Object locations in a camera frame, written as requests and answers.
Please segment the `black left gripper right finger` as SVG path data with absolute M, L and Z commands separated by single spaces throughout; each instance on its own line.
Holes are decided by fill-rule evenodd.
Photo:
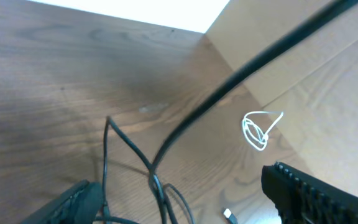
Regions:
M 358 197 L 283 162 L 263 166 L 263 193 L 282 223 L 358 224 Z

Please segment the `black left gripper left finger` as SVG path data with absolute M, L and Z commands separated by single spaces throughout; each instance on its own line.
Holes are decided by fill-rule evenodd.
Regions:
M 25 224 L 90 224 L 104 203 L 99 182 L 82 180 L 27 218 Z

